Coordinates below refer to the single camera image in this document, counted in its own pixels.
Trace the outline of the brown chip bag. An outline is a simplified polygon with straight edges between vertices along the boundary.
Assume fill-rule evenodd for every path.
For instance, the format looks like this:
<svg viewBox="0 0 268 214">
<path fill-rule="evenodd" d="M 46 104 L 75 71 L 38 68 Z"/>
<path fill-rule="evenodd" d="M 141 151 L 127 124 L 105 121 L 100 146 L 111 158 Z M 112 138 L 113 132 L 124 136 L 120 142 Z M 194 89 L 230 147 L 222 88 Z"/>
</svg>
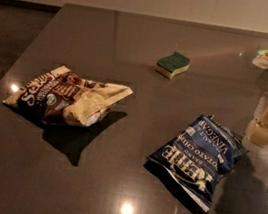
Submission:
<svg viewBox="0 0 268 214">
<path fill-rule="evenodd" d="M 126 85 L 82 79 L 63 65 L 30 80 L 3 104 L 46 125 L 90 127 L 131 93 Z"/>
</svg>

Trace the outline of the green yellow sponge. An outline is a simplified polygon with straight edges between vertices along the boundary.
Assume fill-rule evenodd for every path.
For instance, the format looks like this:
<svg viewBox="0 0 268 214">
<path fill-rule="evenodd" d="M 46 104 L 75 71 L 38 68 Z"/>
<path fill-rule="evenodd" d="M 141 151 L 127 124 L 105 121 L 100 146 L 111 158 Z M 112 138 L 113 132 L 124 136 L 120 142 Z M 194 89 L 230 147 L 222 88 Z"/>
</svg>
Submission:
<svg viewBox="0 0 268 214">
<path fill-rule="evenodd" d="M 173 52 L 171 55 L 159 59 L 156 62 L 155 70 L 167 79 L 173 79 L 175 75 L 186 72 L 190 64 L 189 58 L 179 52 Z"/>
</svg>

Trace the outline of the blue Kettle chip bag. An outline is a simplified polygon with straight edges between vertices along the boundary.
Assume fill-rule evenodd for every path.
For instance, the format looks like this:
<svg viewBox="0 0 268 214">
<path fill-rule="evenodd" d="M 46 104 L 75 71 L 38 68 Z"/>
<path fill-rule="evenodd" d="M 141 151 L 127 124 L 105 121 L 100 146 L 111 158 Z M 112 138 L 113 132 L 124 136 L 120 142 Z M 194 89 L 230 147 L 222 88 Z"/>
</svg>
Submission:
<svg viewBox="0 0 268 214">
<path fill-rule="evenodd" d="M 162 167 L 170 180 L 207 213 L 218 182 L 246 152 L 229 129 L 212 116 L 201 115 L 148 160 Z"/>
</svg>

